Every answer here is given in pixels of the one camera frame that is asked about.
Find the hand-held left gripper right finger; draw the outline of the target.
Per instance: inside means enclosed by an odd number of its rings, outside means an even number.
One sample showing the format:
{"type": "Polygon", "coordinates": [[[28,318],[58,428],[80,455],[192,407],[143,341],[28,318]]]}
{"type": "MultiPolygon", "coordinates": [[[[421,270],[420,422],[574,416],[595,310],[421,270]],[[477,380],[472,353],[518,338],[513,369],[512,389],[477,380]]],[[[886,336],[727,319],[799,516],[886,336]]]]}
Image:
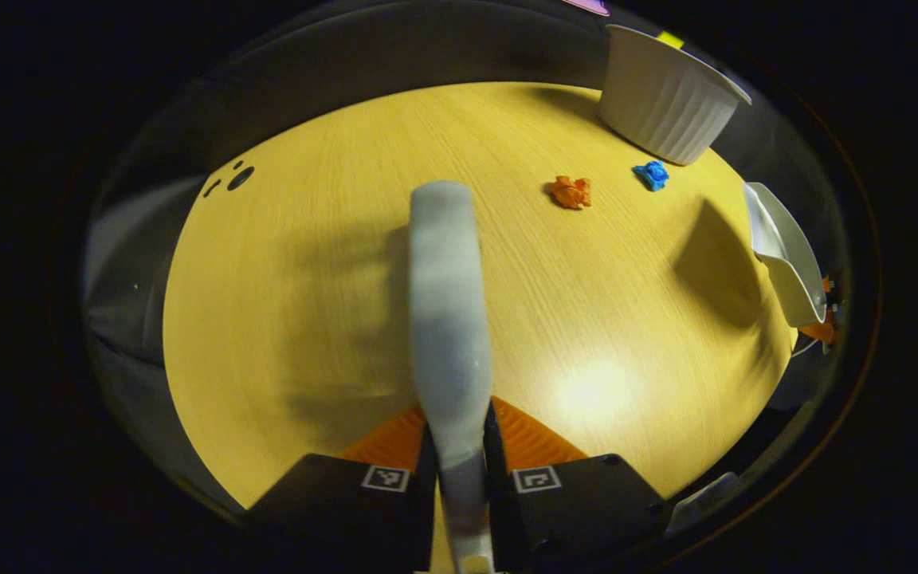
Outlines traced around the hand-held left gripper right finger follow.
{"type": "Polygon", "coordinates": [[[489,533],[507,573],[631,573],[671,506],[624,458],[589,455],[492,397],[484,423],[489,533]]]}

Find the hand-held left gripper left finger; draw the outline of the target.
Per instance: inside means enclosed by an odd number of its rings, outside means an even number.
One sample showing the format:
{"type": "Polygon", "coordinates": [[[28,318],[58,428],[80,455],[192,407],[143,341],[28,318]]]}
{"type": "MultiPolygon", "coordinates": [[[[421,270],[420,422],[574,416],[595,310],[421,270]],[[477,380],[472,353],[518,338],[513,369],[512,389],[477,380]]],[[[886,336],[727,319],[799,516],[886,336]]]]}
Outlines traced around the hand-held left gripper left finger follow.
{"type": "Polygon", "coordinates": [[[430,569],[436,447],[418,406],[342,453],[303,455],[248,511],[248,526],[292,573],[430,569]]]}

